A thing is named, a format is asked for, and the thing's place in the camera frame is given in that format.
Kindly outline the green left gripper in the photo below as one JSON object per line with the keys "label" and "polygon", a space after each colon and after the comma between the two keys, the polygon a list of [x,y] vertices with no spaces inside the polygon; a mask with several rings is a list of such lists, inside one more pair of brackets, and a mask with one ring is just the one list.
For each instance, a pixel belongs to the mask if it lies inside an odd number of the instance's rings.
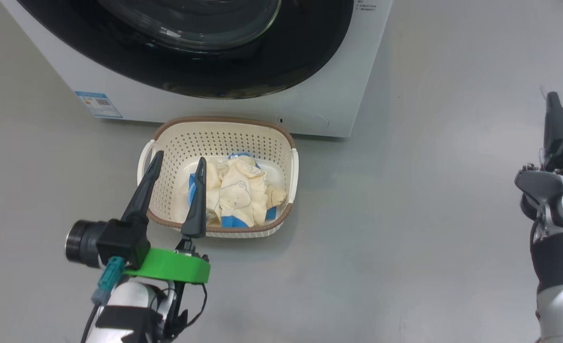
{"label": "green left gripper", "polygon": [[[147,170],[138,183],[122,221],[146,227],[149,223],[151,195],[155,182],[161,173],[164,152],[153,155]],[[209,280],[211,265],[208,257],[196,252],[193,239],[205,237],[207,234],[207,161],[200,158],[196,171],[189,178],[190,207],[181,233],[184,236],[175,250],[151,248],[141,267],[136,270],[126,269],[124,274],[167,282],[188,284],[205,284]]]}

